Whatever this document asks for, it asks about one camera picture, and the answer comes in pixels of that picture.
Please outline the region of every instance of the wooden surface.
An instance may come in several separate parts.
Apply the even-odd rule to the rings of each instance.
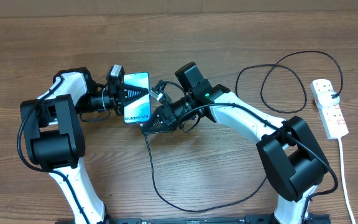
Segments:
[[[57,184],[29,170],[16,152],[19,105],[45,92],[61,69],[87,66],[105,82],[111,65],[127,73],[148,71],[151,82],[176,78],[174,71],[197,63],[215,85],[234,90],[238,72],[247,66],[275,63],[299,50],[322,50],[335,57],[344,72],[341,108],[350,134],[343,139],[349,198],[358,222],[358,12],[269,12],[190,14],[182,16],[66,17],[0,19],[0,223],[53,223],[71,219]],[[330,79],[339,89],[339,74],[324,55],[307,54],[283,62],[298,72],[308,93],[304,118],[340,179],[336,141],[326,139],[309,84]],[[266,108],[259,91],[267,68],[243,74],[240,98]],[[300,108],[301,88],[292,74],[274,71],[265,99],[282,110]],[[181,93],[168,94],[175,100]],[[114,217],[241,217],[273,212],[277,194],[266,183],[249,201],[203,214],[178,211],[155,194],[144,139],[137,125],[113,116],[102,123],[83,123],[85,163],[93,187]],[[254,145],[224,126],[202,119],[189,134],[179,131],[150,137],[160,193],[190,209],[220,205],[249,195],[265,177]],[[331,188],[326,175],[318,190]],[[342,187],[317,197],[310,211],[328,213],[333,223],[350,223]]]
[[[339,10],[358,0],[0,0],[0,18]]]

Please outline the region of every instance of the robotic claw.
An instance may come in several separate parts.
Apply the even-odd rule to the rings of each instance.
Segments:
[[[93,190],[84,167],[82,157],[85,154],[85,140],[77,114],[114,110],[117,115],[123,115],[125,106],[135,103],[149,93],[162,105],[154,111],[147,122],[141,124],[144,135],[167,133],[183,128],[182,122],[196,115],[199,119],[207,117],[215,123],[225,124],[256,144],[267,178],[279,194],[277,207],[271,215],[202,218],[192,219],[192,222],[197,224],[331,223],[329,215],[313,215],[307,212],[309,204],[307,196],[316,190],[324,174],[327,173],[321,161],[326,164],[328,161],[304,120],[297,116],[288,121],[270,116],[244,103],[225,86],[212,87],[194,62],[177,70],[175,75],[185,93],[185,96],[176,102],[172,102],[164,92],[167,84],[165,81],[160,80],[150,91],[148,88],[124,84],[122,82],[124,69],[120,65],[110,69],[105,85],[93,81],[86,68],[63,70],[55,75],[54,80],[63,83],[31,112],[24,127],[25,144],[33,164],[39,164],[45,172],[54,170],[64,174],[71,183],[73,190],[70,190],[65,179],[60,175],[50,172],[73,210],[75,221],[69,223],[189,222],[182,219],[111,218],[104,203]],[[128,90],[134,90],[138,94],[129,96]],[[21,104],[22,118],[36,102],[37,100],[30,100]],[[40,132],[40,128],[51,124],[58,124],[58,130]],[[288,138],[288,133],[296,141]],[[287,156],[284,149],[295,145],[298,145],[298,149]],[[311,152],[302,150],[300,145],[306,146]]]

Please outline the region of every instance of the wood grain tabletop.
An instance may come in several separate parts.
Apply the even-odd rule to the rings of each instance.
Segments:
[[[26,168],[16,151],[20,103],[44,93],[59,70],[86,66],[97,82],[104,83],[110,66],[121,64],[127,73],[149,72],[154,85],[159,79],[177,82],[175,70],[194,61],[212,85],[220,83],[234,91],[242,68],[275,63],[300,50],[327,52],[344,72],[341,108],[349,128],[343,138],[346,180],[358,222],[358,11],[347,11],[0,19],[0,223],[73,218],[55,181]],[[338,90],[338,70],[320,54],[292,56],[282,65],[294,69],[304,83],[308,104],[296,115],[309,124],[340,181],[337,141],[326,139],[309,88],[311,81],[327,78]],[[239,96],[263,112],[289,119],[294,114],[278,114],[260,100],[268,70],[246,71],[239,82]],[[173,100],[181,97],[173,87],[167,87],[167,92]],[[283,69],[269,77],[264,97],[280,110],[298,109],[304,101],[296,78]],[[153,190],[139,125],[126,125],[116,116],[81,125],[86,170],[114,217],[242,217],[272,213],[276,207],[277,193],[266,182],[259,193],[239,205],[202,214],[181,212]],[[265,177],[256,147],[208,119],[188,134],[177,131],[149,139],[157,187],[167,200],[183,208],[239,200]],[[318,190],[332,184],[325,175]],[[316,197],[310,212],[328,213],[333,223],[350,223],[341,185],[333,194]]]

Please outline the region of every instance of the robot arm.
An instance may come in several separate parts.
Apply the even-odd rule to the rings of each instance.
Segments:
[[[156,100],[161,102],[162,106],[159,106],[151,119],[143,124],[142,132],[144,134],[172,132],[177,127],[181,128],[183,121],[196,114],[200,118],[207,117],[213,122],[236,130],[256,144],[267,178],[279,194],[278,205],[274,212],[275,221],[301,223],[306,197],[322,182],[327,170],[312,154],[302,149],[297,149],[287,156],[283,149],[295,146],[295,143],[282,133],[290,133],[328,164],[306,122],[297,116],[288,121],[270,116],[244,103],[228,88],[222,85],[212,87],[209,81],[203,78],[194,62],[179,69],[175,75],[188,95],[172,103],[170,98],[166,97],[163,88],[158,85],[152,88],[151,95],[156,96]],[[280,131],[230,104],[245,107]]]
[[[55,75],[49,91],[37,100],[21,104],[22,119],[30,112],[23,124],[29,159],[44,172],[49,172],[58,183],[73,210],[76,224],[109,221],[104,203],[96,195],[86,173],[82,158],[85,139],[77,114],[114,110],[117,115],[123,115],[125,106],[148,94],[148,88],[122,83],[123,76],[123,67],[115,65],[106,76],[107,84],[102,85],[92,80],[86,68],[62,70]],[[138,95],[128,96],[126,90],[137,91]],[[58,129],[40,130],[53,124],[57,124]]]

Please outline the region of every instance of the white power strip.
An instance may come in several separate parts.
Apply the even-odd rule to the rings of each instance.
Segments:
[[[343,117],[341,108],[339,107],[339,97],[332,99],[331,95],[335,94],[333,84],[329,80],[319,79],[311,82],[311,92],[316,102],[318,113],[323,122],[328,139],[338,139],[339,143],[339,157],[341,160],[341,179],[345,195],[345,202],[351,221],[356,224],[354,220],[349,198],[347,196],[345,168],[343,159],[343,148],[341,138],[349,133],[345,119]]]

